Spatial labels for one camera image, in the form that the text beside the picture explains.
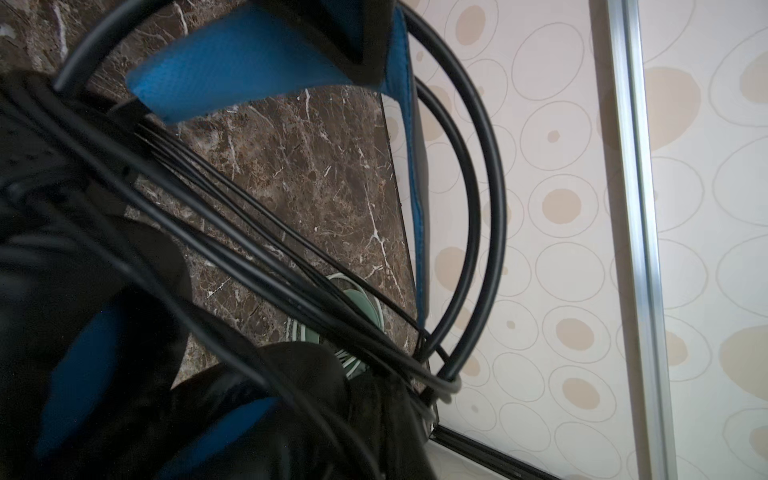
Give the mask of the black headphones blue accents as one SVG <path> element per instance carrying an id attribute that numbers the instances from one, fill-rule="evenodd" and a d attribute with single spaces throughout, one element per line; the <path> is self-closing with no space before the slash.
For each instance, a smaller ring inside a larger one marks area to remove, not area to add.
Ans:
<path id="1" fill-rule="evenodd" d="M 248 1 L 175 41 L 116 102 L 88 89 L 162 8 L 123 1 L 55 75 L 1 76 L 1 475 L 385 479 L 359 377 L 427 426 L 461 389 L 502 276 L 501 152 L 458 56 L 401 1 Z M 166 125 L 303 87 L 396 101 L 406 136 L 412 353 L 298 253 L 336 260 Z"/>

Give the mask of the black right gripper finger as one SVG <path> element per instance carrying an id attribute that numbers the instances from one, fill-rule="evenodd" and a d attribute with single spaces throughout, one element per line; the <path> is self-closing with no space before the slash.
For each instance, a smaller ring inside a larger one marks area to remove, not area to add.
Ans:
<path id="1" fill-rule="evenodd" d="M 409 391 L 367 372 L 359 377 L 359 434 L 385 479 L 434 479 L 426 435 Z"/>

